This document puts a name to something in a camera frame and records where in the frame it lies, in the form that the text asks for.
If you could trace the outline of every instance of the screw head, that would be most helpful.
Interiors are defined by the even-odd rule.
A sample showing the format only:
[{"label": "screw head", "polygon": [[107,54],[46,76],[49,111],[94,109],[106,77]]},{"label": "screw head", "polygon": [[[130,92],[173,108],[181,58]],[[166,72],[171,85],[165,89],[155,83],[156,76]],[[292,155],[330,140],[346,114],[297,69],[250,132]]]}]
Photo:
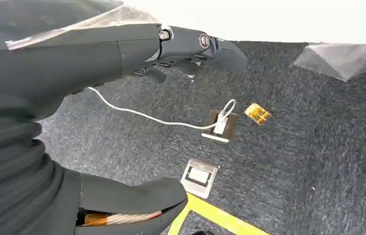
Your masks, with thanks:
[{"label": "screw head", "polygon": [[166,30],[160,32],[160,39],[161,40],[168,40],[170,39],[170,33]]},{"label": "screw head", "polygon": [[209,48],[209,45],[210,45],[210,39],[209,39],[209,36],[207,36],[207,34],[205,33],[201,33],[200,34],[200,37],[198,38],[199,42],[200,42],[200,46],[203,48],[203,49],[207,49]]}]

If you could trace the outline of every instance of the brass connector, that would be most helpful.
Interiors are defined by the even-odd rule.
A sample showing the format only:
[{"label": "brass connector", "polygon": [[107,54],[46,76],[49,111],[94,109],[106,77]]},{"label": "brass connector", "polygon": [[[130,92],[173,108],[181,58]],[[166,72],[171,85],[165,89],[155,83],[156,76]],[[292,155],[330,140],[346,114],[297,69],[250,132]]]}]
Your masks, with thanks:
[{"label": "brass connector", "polygon": [[248,117],[254,120],[258,125],[264,124],[272,115],[257,103],[252,103],[244,112]]}]

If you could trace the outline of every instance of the yellow line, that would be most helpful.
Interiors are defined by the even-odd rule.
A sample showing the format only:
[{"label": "yellow line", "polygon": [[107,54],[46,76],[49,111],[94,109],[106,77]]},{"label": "yellow line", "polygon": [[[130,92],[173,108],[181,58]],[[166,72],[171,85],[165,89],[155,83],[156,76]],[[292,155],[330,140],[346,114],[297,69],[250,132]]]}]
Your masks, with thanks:
[{"label": "yellow line", "polygon": [[236,235],[269,235],[264,231],[234,217],[233,215],[191,195],[190,193],[187,193],[187,196],[189,201],[181,214],[171,224],[168,235],[178,235],[180,228],[190,211],[198,213]]}]

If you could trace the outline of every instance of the carpet floor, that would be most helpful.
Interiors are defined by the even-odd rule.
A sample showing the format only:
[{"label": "carpet floor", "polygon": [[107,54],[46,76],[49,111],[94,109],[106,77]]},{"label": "carpet floor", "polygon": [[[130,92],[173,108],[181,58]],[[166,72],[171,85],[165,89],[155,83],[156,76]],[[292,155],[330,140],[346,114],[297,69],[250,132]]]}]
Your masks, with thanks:
[{"label": "carpet floor", "polygon": [[[91,91],[68,96],[40,136],[63,166],[137,185],[181,178],[189,158],[220,165],[207,201],[274,235],[366,234],[366,73],[344,83],[292,63],[303,44],[242,42],[241,73],[202,68],[192,80],[171,70],[98,88],[105,98],[162,120],[204,125],[211,109],[237,100],[234,140],[164,126],[109,109]],[[257,102],[272,117],[256,125]],[[190,214],[181,234],[230,234]]]}]

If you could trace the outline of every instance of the charging cable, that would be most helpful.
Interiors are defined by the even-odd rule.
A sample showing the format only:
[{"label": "charging cable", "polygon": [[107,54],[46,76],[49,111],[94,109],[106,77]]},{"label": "charging cable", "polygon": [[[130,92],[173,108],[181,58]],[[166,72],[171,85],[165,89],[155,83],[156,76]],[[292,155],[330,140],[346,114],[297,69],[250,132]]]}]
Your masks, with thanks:
[{"label": "charging cable", "polygon": [[[190,125],[190,124],[187,124],[187,123],[182,123],[182,122],[168,122],[168,121],[162,121],[160,119],[156,119],[154,117],[151,117],[151,116],[148,116],[146,114],[143,114],[143,113],[140,113],[140,112],[137,112],[135,110],[132,110],[132,109],[124,109],[124,108],[119,108],[119,107],[116,107],[115,105],[109,103],[102,95],[99,91],[97,91],[95,88],[93,87],[88,87],[88,89],[96,92],[96,94],[99,95],[100,99],[106,104],[108,105],[109,107],[113,108],[113,109],[116,109],[116,110],[120,110],[120,111],[126,111],[126,112],[130,112],[130,113],[133,113],[133,114],[137,114],[137,115],[141,115],[143,117],[146,117],[148,119],[151,119],[153,121],[156,121],[156,122],[159,122],[159,123],[162,123],[164,125],[179,125],[179,126],[188,126],[188,127],[191,127],[191,128],[194,128],[194,129],[199,129],[199,130],[206,130],[206,129],[209,129],[209,128],[212,128],[212,127],[215,127],[218,123],[219,123],[219,120],[215,123],[213,123],[212,125],[209,125],[209,126],[194,126],[194,125]],[[226,111],[226,109],[229,107],[229,105],[232,104],[232,107]],[[233,111],[233,109],[235,108],[235,105],[236,105],[236,101],[234,99],[231,99],[229,102],[226,103],[226,105],[224,106],[224,108],[222,109],[222,111],[219,113],[219,119],[225,119],[227,118]]]}]

